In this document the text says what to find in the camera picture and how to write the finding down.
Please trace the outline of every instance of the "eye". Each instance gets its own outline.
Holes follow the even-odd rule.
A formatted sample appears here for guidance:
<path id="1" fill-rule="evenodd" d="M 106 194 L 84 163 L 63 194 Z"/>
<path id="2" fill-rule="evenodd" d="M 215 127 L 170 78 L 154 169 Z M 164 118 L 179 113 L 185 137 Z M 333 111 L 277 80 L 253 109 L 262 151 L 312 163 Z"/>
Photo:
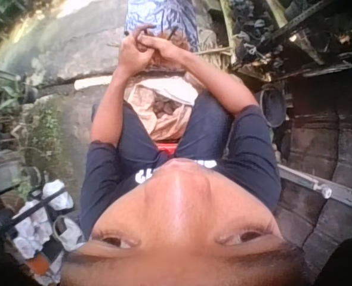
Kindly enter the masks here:
<path id="1" fill-rule="evenodd" d="M 260 236 L 262 236 L 262 234 L 257 231 L 248 231 L 241 235 L 241 242 L 245 243 L 247 241 L 254 240 Z"/>
<path id="2" fill-rule="evenodd" d="M 122 248 L 122 249 L 129 249 L 132 247 L 129 242 L 122 240 L 118 237 L 107 237 L 107 238 L 103 239 L 103 242 L 111 244 L 117 248 Z"/>
<path id="3" fill-rule="evenodd" d="M 218 240 L 218 243 L 225 246 L 238 245 L 240 243 L 246 243 L 250 240 L 254 240 L 263 234 L 257 231 L 246 231 L 242 234 L 231 235 L 226 238 L 222 238 Z"/>

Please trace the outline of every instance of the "moss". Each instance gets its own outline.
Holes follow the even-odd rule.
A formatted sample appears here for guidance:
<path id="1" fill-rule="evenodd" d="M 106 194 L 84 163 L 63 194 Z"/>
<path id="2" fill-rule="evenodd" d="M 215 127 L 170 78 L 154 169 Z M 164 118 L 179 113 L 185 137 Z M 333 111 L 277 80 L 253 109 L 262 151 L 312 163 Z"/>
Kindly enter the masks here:
<path id="1" fill-rule="evenodd" d="M 27 111 L 26 163 L 46 170 L 50 180 L 61 179 L 67 186 L 73 184 L 73 170 L 63 148 L 61 121 L 64 102 L 61 97 L 39 100 Z"/>

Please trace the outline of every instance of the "hand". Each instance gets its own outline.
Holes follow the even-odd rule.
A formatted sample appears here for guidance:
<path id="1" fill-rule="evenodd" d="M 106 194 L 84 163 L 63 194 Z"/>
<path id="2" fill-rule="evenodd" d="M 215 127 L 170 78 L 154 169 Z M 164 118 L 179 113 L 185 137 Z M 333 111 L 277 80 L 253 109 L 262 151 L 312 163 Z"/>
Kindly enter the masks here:
<path id="1" fill-rule="evenodd" d="M 134 76 L 144 70 L 152 58 L 154 49 L 141 47 L 138 49 L 137 38 L 142 31 L 154 28 L 154 25 L 145 24 L 137 27 L 123 41 L 119 50 L 118 68 L 127 77 Z"/>
<path id="2" fill-rule="evenodd" d="M 148 48 L 158 50 L 160 55 L 165 60 L 174 63 L 180 63 L 181 55 L 185 52 L 185 50 L 175 46 L 171 41 L 157 37 L 146 36 L 144 34 L 140 34 L 138 36 L 138 42 Z"/>

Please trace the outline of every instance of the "blue patterned cloth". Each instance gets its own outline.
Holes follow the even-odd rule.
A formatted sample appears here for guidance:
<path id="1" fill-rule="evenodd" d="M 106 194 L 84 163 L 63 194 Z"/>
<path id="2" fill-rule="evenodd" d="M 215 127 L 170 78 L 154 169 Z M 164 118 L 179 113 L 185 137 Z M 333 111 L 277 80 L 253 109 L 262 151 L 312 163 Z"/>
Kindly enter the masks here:
<path id="1" fill-rule="evenodd" d="M 196 52 L 199 38 L 196 13 L 192 0 L 128 0 L 125 30 L 133 31 L 141 24 L 154 24 L 151 32 L 159 34 L 178 26 L 178 32 L 186 35 L 190 51 Z"/>

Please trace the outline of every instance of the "bucket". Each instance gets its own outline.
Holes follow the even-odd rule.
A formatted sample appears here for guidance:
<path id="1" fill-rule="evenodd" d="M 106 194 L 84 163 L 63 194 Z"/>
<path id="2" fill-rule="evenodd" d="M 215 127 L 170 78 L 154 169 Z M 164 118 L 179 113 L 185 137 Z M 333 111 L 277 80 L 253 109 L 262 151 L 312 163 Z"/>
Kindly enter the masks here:
<path id="1" fill-rule="evenodd" d="M 267 124 L 271 128 L 280 126 L 286 119 L 286 101 L 283 94 L 274 87 L 268 87 L 255 94 Z"/>

